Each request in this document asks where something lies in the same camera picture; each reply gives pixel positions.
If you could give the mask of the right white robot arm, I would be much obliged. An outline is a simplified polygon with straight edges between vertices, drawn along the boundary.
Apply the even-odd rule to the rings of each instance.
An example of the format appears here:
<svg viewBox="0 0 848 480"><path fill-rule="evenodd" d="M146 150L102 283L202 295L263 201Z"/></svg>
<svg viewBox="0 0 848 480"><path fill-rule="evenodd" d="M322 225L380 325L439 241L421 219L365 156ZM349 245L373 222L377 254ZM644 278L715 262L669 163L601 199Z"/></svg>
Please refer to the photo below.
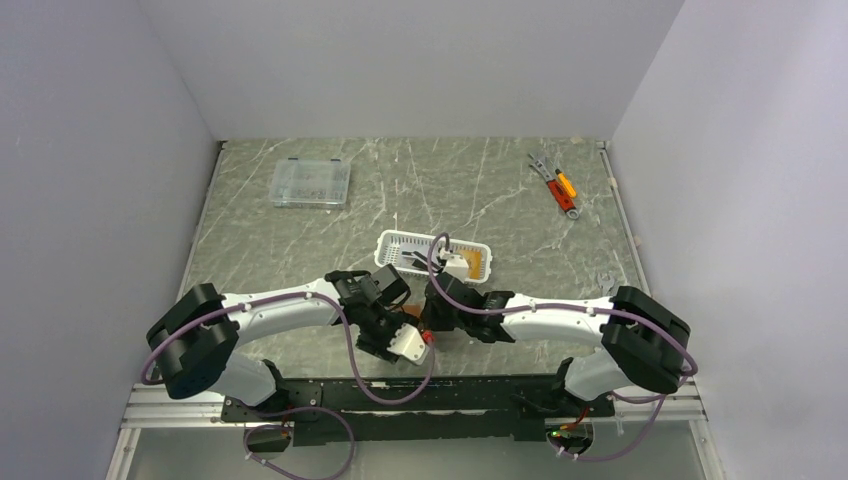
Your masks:
<svg viewBox="0 0 848 480"><path fill-rule="evenodd" d="M482 294L440 273L426 286L421 318L432 331L459 329L483 343L556 340L593 348L557 374L551 401L564 415L629 386L670 395L695 372L686 351L689 325L631 286L596 299L554 300L512 291Z"/></svg>

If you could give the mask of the brown leather card holder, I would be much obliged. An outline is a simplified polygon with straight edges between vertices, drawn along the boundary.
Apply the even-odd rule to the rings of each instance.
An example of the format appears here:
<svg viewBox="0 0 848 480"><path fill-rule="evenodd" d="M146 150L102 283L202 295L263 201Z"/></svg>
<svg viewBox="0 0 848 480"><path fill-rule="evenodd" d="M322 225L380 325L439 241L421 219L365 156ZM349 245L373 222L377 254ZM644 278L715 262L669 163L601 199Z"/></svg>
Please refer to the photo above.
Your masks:
<svg viewBox="0 0 848 480"><path fill-rule="evenodd" d="M421 305L404 305L402 307L402 310L405 313L412 315L417 319L420 319L422 316L423 307Z"/></svg>

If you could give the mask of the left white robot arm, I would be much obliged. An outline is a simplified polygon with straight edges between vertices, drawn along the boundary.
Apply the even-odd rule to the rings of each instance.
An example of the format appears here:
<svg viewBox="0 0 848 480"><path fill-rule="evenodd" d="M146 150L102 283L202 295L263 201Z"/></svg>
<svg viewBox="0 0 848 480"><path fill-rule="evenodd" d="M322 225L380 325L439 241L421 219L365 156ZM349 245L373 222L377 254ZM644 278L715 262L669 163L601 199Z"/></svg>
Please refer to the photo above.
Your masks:
<svg viewBox="0 0 848 480"><path fill-rule="evenodd" d="M150 357L142 382L159 371L159 384L173 400L207 391L234 397L264 420L279 417L287 392L270 361L253 361L237 349L259 339L312 327L357 327L350 351L394 363L421 365L429 354L417 318L401 310L411 291L393 266L374 273L333 271L293 288L253 294L220 293L197 284L148 330Z"/></svg>

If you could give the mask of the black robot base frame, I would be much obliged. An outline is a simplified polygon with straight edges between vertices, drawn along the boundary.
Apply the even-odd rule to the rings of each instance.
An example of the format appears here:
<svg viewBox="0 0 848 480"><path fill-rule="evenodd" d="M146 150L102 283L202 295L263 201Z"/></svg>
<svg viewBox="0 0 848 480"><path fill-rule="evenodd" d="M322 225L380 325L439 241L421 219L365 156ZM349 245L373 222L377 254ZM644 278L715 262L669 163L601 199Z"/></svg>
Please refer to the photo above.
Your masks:
<svg viewBox="0 0 848 480"><path fill-rule="evenodd" d="M288 396L268 407L246 407L226 396L221 419L231 424L285 421L295 446L322 446L354 437L412 441L506 437L541 441L550 426L614 416L605 395L575 404L558 392L553 374L435 376L414 399L382 405L352 379L285 380Z"/></svg>

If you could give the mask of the white plastic basket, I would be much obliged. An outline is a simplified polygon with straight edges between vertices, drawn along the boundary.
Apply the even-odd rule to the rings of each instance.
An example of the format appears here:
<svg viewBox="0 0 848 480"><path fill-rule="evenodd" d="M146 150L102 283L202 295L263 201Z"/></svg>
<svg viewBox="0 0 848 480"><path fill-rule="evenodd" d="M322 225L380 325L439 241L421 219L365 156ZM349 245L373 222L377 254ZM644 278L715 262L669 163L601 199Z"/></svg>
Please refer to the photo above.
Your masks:
<svg viewBox="0 0 848 480"><path fill-rule="evenodd" d="M426 245L428 247L428 257L436 260L439 259L439 254L442 250L448 250L453 253L458 253L459 249L473 249L480 250L483 252L484 258L484 266L485 266L485 277L482 280L473 280L467 279L466 283L471 284L482 284L489 280L491 276L492 267L491 261L493 258L491 249L489 246L476 243L471 241L464 240L454 240L450 239L448 241L448 245L445 245L445 240L436 240L433 235L428 234L420 234L420 233L412 233L400 230L384 230L377 240L376 249L373 253L374 263L378 267L383 267L386 265L392 265L398 272L405 273L409 275L417 275L417 276L426 276L426 272L421 271L413 271L405 268L396 268L391 261L394 259L395 254L397 252L397 248L400 244L418 244L418 245Z"/></svg>

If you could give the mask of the white striped card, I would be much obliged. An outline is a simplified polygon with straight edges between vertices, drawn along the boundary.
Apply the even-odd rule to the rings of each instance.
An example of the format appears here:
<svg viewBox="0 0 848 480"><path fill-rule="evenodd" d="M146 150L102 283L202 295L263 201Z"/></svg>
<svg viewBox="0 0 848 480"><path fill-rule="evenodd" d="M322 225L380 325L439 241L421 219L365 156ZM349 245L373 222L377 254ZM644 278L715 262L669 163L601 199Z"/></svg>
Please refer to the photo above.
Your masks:
<svg viewBox="0 0 848 480"><path fill-rule="evenodd" d="M436 271L440 270L443 262L439 259L433 260L428 257L428 247L418 244L400 244L391 263L396 268L405 268L413 271L426 272L430 263Z"/></svg>

